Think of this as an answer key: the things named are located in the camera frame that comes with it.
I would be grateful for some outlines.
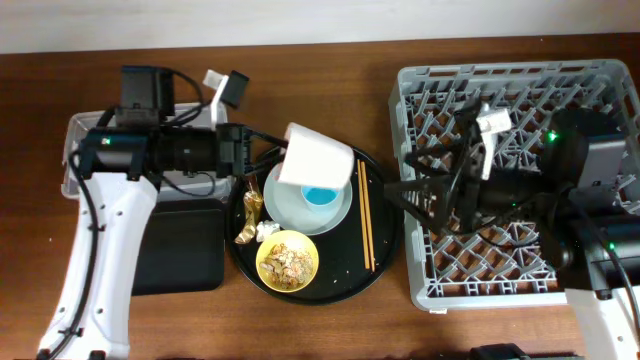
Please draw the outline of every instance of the wooden tabletop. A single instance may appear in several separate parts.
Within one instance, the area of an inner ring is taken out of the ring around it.
[[[190,48],[0,56],[0,358],[33,358],[60,295],[77,203],[60,194],[69,118],[116,103],[122,64],[251,77],[231,121],[274,135],[297,122],[368,152],[393,175],[387,99],[405,66],[618,58],[640,84],[640,35]],[[192,101],[179,83],[177,101]],[[225,259],[211,292],[135,297],[132,359],[406,358],[514,342],[584,354],[567,306],[430,315],[409,298],[404,247],[362,294],[324,307],[263,293]]]

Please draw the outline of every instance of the blue cup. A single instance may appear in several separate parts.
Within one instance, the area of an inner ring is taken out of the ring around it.
[[[335,210],[338,203],[339,190],[323,189],[312,186],[302,187],[302,197],[307,207],[317,213],[325,213]]]

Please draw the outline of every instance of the green led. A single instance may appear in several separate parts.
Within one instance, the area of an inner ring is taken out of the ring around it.
[[[560,135],[556,134],[554,131],[549,132],[549,141],[554,142],[558,138],[558,136]]]

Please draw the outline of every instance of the food in bowl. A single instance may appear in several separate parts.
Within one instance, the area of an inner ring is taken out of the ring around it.
[[[269,280],[283,290],[295,289],[313,277],[313,259],[306,249],[292,249],[277,244],[260,263]]]

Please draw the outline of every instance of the gold wrapper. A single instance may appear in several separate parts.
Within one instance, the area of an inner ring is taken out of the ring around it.
[[[244,194],[243,198],[244,216],[247,221],[240,234],[234,240],[236,244],[248,244],[256,236],[256,226],[260,222],[260,211],[262,210],[262,204],[264,204],[256,177],[249,177],[247,182],[249,183],[249,191]]]

